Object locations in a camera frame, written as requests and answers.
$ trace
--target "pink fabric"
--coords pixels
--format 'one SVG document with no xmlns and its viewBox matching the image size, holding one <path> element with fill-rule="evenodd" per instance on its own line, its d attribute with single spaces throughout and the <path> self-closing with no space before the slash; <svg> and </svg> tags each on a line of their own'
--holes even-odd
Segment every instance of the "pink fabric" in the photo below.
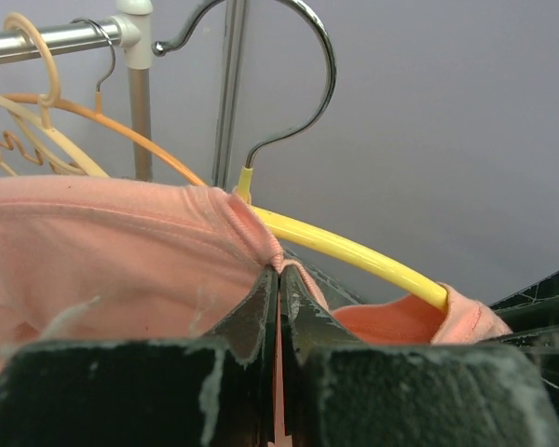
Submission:
<svg viewBox="0 0 559 447">
<path fill-rule="evenodd" d="M 286 264 L 235 195 L 117 179 L 0 179 L 0 371 L 37 338 L 197 336 Z M 327 304 L 298 265 L 315 298 Z"/>
<path fill-rule="evenodd" d="M 386 305 L 349 305 L 334 318 L 370 344 L 475 343 L 511 333 L 486 305 L 447 289 L 444 313 L 414 295 Z"/>
</svg>

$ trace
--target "wall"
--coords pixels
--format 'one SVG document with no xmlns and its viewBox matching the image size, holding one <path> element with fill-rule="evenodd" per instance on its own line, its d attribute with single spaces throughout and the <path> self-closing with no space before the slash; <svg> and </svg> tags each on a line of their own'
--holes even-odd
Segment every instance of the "wall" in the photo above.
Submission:
<svg viewBox="0 0 559 447">
<path fill-rule="evenodd" d="M 265 148 L 253 202 L 496 301 L 559 268 L 559 1 L 310 0 L 334 100 Z M 255 142 L 312 112 L 324 62 L 289 8 L 252 0 L 230 184 Z M 402 294 L 298 249 L 369 300 Z"/>
<path fill-rule="evenodd" d="M 155 39 L 176 35 L 198 4 L 159 0 L 153 14 Z M 102 20 L 116 14 L 114 0 L 63 2 L 36 0 L 0 2 L 0 31 L 5 15 L 18 11 L 36 27 L 61 25 L 79 16 Z M 157 59 L 151 70 L 152 134 L 155 142 L 178 156 L 206 181 L 211 178 L 215 131 L 221 91 L 222 53 L 224 43 L 225 6 L 212 10 L 198 26 L 190 42 L 182 50 Z M 100 48 L 82 53 L 58 56 L 63 88 L 62 97 L 92 106 L 95 83 L 106 73 L 110 52 Z M 47 91 L 48 77 L 43 62 L 24 61 L 0 66 L 0 93 Z M 122 58 L 102 86 L 103 111 L 115 120 L 130 126 L 130 100 L 127 70 Z M 115 177 L 133 177 L 132 144 L 109 129 L 65 112 L 54 112 L 58 129 L 88 152 L 106 172 Z M 0 132 L 14 129 L 6 114 L 0 113 Z M 20 173 L 49 172 L 10 158 Z M 154 160 L 154 175 L 160 183 L 186 181 L 172 169 Z"/>
</svg>

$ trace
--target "silver hook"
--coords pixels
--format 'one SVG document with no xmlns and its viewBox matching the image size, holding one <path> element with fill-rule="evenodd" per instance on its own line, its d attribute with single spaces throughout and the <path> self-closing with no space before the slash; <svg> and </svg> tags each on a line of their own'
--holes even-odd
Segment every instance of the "silver hook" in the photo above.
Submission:
<svg viewBox="0 0 559 447">
<path fill-rule="evenodd" d="M 110 77 L 116 68 L 116 51 L 114 50 L 114 42 L 112 42 L 112 39 L 110 39 L 108 33 L 95 20 L 87 19 L 85 17 L 79 17 L 71 21 L 71 23 L 83 23 L 83 22 L 90 24 L 96 32 L 101 34 L 105 39 L 105 41 L 108 43 L 108 47 L 110 48 L 110 56 L 111 56 L 110 68 L 107 71 L 107 73 L 104 76 L 102 76 L 99 81 L 97 81 L 97 85 L 95 87 L 95 91 L 101 92 L 103 81 L 105 81 L 108 77 Z"/>
<path fill-rule="evenodd" d="M 175 51 L 184 47 L 184 45 L 186 45 L 191 35 L 197 28 L 197 25 L 201 21 L 201 19 L 203 19 L 203 17 L 213 7 L 222 3 L 223 1 L 224 0 L 205 1 L 205 3 L 197 7 L 197 9 L 193 12 L 190 19 L 186 23 L 185 27 L 178 33 L 178 35 L 176 35 L 176 37 L 167 41 L 156 41 L 152 45 L 153 53 L 158 57 L 162 57 L 170 51 Z M 297 135 L 314 125 L 327 109 L 327 106 L 329 105 L 329 102 L 331 101 L 335 91 L 337 67 L 335 65 L 334 46 L 332 45 L 332 41 L 329 38 L 327 31 L 325 30 L 325 25 L 323 25 L 323 23 L 320 21 L 320 18 L 317 16 L 317 14 L 315 14 L 315 11 L 313 11 L 306 3 L 302 2 L 301 0 L 276 1 L 296 11 L 298 15 L 300 15 L 300 17 L 302 17 L 310 25 L 316 36 L 319 38 L 320 44 L 323 47 L 323 53 L 325 55 L 327 80 L 325 82 L 325 90 L 323 91 L 321 102 L 313 115 L 310 116 L 303 124 L 294 126 L 293 128 L 289 128 L 287 130 L 284 130 L 283 132 L 276 133 L 253 146 L 247 154 L 246 162 L 244 164 L 244 166 L 249 169 L 252 168 L 255 156 L 263 147 L 273 142 L 280 142 L 287 138 L 293 137 L 294 135 Z"/>
</svg>

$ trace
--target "yellow hanger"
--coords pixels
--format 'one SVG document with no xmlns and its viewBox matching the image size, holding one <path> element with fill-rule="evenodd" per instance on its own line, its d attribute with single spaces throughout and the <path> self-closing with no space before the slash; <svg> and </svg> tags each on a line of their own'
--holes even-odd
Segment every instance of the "yellow hanger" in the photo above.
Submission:
<svg viewBox="0 0 559 447">
<path fill-rule="evenodd" d="M 209 0 L 198 7 L 185 27 L 170 41 L 157 41 L 153 44 L 153 51 L 156 56 L 164 56 L 170 51 L 182 48 L 195 31 L 198 22 L 215 5 L 223 0 Z M 323 23 L 315 12 L 301 0 L 278 0 L 283 5 L 296 11 L 315 31 L 323 47 L 325 60 L 327 63 L 327 83 L 323 100 L 316 112 L 304 124 L 288 129 L 269 139 L 257 143 L 249 152 L 245 166 L 242 168 L 237 193 L 247 203 L 251 203 L 251 183 L 252 183 L 252 163 L 257 152 L 264 146 L 272 142 L 278 142 L 292 137 L 312 126 L 327 108 L 331 100 L 336 79 L 336 66 L 334 49 Z M 327 254 L 348 264 L 375 274 L 402 289 L 411 292 L 413 295 L 425 300 L 442 310 L 447 307 L 447 290 L 436 282 L 420 275 L 405 265 L 390 259 L 389 257 L 373 251 L 361 244 L 357 244 L 345 237 L 340 237 L 326 230 L 317 228 L 308 223 L 296 221 L 295 219 L 282 216 L 269 210 L 252 207 L 254 212 L 271 229 L 273 234 L 284 240 L 294 242 L 298 245 L 308 247 L 314 251 Z"/>
<path fill-rule="evenodd" d="M 7 15 L 4 22 L 4 29 L 7 31 L 21 30 L 24 34 L 31 39 L 42 56 L 49 54 L 48 46 L 41 38 L 41 34 L 33 27 L 33 25 L 24 18 L 21 14 L 11 13 Z M 19 149 L 28 161 L 36 165 L 43 165 L 44 158 L 47 159 L 52 170 L 58 173 L 79 174 L 86 173 L 87 175 L 104 177 L 106 173 L 100 166 L 95 163 L 85 152 L 66 138 L 63 134 L 58 132 L 53 126 L 49 116 L 49 107 L 58 100 L 61 93 L 61 84 L 58 76 L 58 69 L 54 60 L 44 57 L 44 62 L 48 68 L 49 76 L 49 93 L 37 96 L 37 105 L 39 106 L 40 115 L 34 114 L 26 107 L 15 103 L 3 96 L 0 96 L 0 107 L 6 109 L 11 118 L 24 135 L 29 138 L 34 146 L 34 156 L 28 154 L 20 140 L 13 136 L 10 132 L 4 133 L 5 143 L 0 143 L 2 148 L 13 150 L 15 146 Z M 74 163 L 66 163 L 59 157 L 53 154 L 48 147 L 34 134 L 31 127 L 39 129 L 44 135 L 50 138 L 57 144 Z M 2 157 L 0 150 L 0 167 L 8 175 L 17 175 L 13 168 L 11 168 Z"/>
<path fill-rule="evenodd" d="M 111 50 L 111 55 L 112 55 L 112 59 L 111 59 L 111 64 L 110 64 L 110 68 L 108 70 L 108 72 L 106 73 L 105 76 L 103 76 L 97 83 L 96 85 L 96 91 L 95 91 L 95 109 L 91 110 L 88 107 L 85 107 L 83 105 L 77 104 L 75 102 L 70 102 L 67 100 L 63 100 L 60 97 L 60 92 L 61 92 L 61 83 L 60 83 L 60 77 L 58 74 L 58 70 L 56 68 L 56 62 L 54 61 L 54 58 L 52 57 L 48 46 L 45 44 L 45 42 L 43 41 L 41 34 L 35 29 L 35 27 L 27 20 L 25 19 L 21 14 L 18 13 L 13 13 L 7 16 L 7 21 L 8 18 L 10 18 L 11 16 L 13 16 L 16 18 L 16 20 L 23 20 L 24 22 L 24 26 L 25 26 L 25 33 L 28 33 L 29 35 L 33 35 L 33 40 L 34 43 L 36 44 L 37 48 L 39 49 L 39 53 L 42 57 L 42 59 L 46 62 L 46 66 L 48 68 L 48 74 L 49 74 L 49 79 L 50 79 L 50 98 L 49 98 L 49 102 L 48 102 L 48 106 L 54 109 L 60 109 L 60 110 L 64 110 L 70 113 L 73 113 L 75 115 L 80 115 L 83 116 L 84 118 L 93 121 L 95 123 L 98 123 L 102 126 L 105 126 L 111 130 L 113 130 L 114 132 L 118 133 L 119 135 L 122 135 L 126 138 L 128 138 L 129 140 L 136 142 L 137 144 L 139 144 L 141 147 L 143 147 L 145 150 L 151 152 L 152 154 L 154 154 L 155 156 L 157 156 L 158 158 L 160 158 L 162 161 L 164 161 L 165 163 L 167 163 L 168 165 L 172 166 L 177 172 L 179 172 L 181 175 L 183 175 L 190 183 L 192 184 L 197 184 L 197 185 L 204 185 L 205 183 L 191 170 L 189 169 L 187 166 L 185 166 L 180 160 L 178 160 L 177 158 L 175 158 L 174 156 L 172 156 L 168 151 L 162 149 L 160 146 L 158 146 L 157 144 L 155 144 L 154 142 L 148 140 L 147 138 L 145 138 L 143 135 L 137 133 L 136 131 L 129 129 L 128 127 L 118 123 L 117 121 L 113 120 L 112 118 L 109 118 L 108 116 L 105 116 L 102 114 L 102 83 L 103 81 L 105 81 L 114 71 L 114 69 L 116 68 L 116 53 L 114 52 L 114 45 L 112 43 L 112 41 L 110 40 L 109 36 L 107 35 L 107 33 L 103 30 L 102 26 L 90 19 L 76 19 L 73 20 L 73 22 L 79 22 L 79 21 L 86 21 L 88 23 L 90 23 L 94 29 L 98 32 L 101 33 L 104 37 L 104 39 L 107 40 L 109 46 L 110 46 L 110 50 Z M 4 95 L 2 97 L 2 99 L 0 100 L 0 105 L 3 105 L 6 102 L 13 102 L 13 103 L 27 103 L 27 104 L 38 104 L 38 103 L 42 103 L 41 101 L 42 95 L 36 95 L 36 94 L 32 94 L 32 93 L 12 93 L 12 94 L 7 94 Z M 30 110 L 22 107 L 19 104 L 15 104 L 16 105 L 16 110 L 19 112 L 19 114 L 23 114 L 23 118 L 27 121 L 32 122 L 34 125 L 37 126 L 37 117 L 36 118 L 32 118 L 32 115 L 34 115 Z M 9 110 L 14 110 L 13 109 L 13 105 L 12 103 L 9 104 L 10 109 Z M 32 135 L 29 135 L 25 129 L 23 129 L 23 132 L 30 138 L 32 139 Z M 59 136 L 61 136 L 62 138 L 65 139 L 65 137 L 63 135 L 61 135 L 56 129 L 51 127 L 50 124 L 50 134 L 58 134 Z M 25 151 L 22 143 L 20 142 L 20 140 L 16 137 L 16 135 L 12 134 L 12 132 L 3 132 L 3 136 L 5 139 L 5 142 L 0 142 L 0 146 L 2 146 L 5 149 L 9 149 L 9 150 L 13 150 L 15 147 L 19 150 L 19 152 L 29 161 L 35 163 L 35 164 L 43 164 L 43 159 L 42 159 L 42 154 L 47 155 L 47 154 L 51 154 L 51 156 L 48 157 L 48 159 L 50 160 L 50 164 L 54 164 L 56 169 L 54 169 L 54 166 L 52 167 L 54 169 L 55 172 L 57 173 L 70 173 L 70 174 L 76 174 L 76 175 L 91 175 L 91 176 L 99 176 L 99 177 L 108 177 L 107 173 L 105 173 L 101 168 L 99 168 L 100 171 L 96 171 L 96 169 L 87 169 L 87 166 L 85 163 L 79 163 L 79 153 L 78 152 L 74 152 L 69 150 L 66 150 L 66 146 L 70 144 L 72 144 L 70 141 L 68 141 L 68 139 L 66 139 L 66 142 L 64 142 L 64 151 L 75 161 L 73 165 L 70 164 L 65 164 L 63 161 L 59 160 L 55 155 L 53 155 L 48 149 L 47 147 L 45 147 L 45 145 L 43 145 L 43 143 L 38 142 L 38 141 L 34 141 L 32 140 L 32 142 L 34 143 L 35 146 L 35 158 L 32 158 L 31 156 L 28 156 L 27 152 Z M 52 138 L 52 140 L 58 144 L 61 145 L 62 140 L 61 138 L 59 138 L 58 140 L 55 140 Z M 12 170 L 10 167 L 6 167 L 3 166 L 3 164 L 0 164 L 0 166 L 7 171 L 7 173 L 9 173 L 9 175 L 16 175 L 14 173 L 14 170 Z"/>
</svg>

